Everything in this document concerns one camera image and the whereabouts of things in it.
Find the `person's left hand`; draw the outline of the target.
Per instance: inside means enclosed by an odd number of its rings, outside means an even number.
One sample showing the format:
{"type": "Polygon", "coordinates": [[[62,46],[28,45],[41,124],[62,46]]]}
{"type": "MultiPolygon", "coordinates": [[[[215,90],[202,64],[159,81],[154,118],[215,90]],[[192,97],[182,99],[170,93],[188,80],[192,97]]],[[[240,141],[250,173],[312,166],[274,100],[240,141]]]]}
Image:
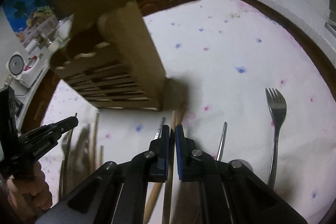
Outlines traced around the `person's left hand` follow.
{"type": "Polygon", "coordinates": [[[45,173],[40,162],[33,167],[34,178],[32,180],[17,180],[13,177],[7,180],[7,187],[11,196],[12,208],[23,221],[30,221],[37,215],[26,202],[24,195],[32,196],[33,205],[42,210],[48,210],[52,206],[52,193],[46,182],[45,173]]]}

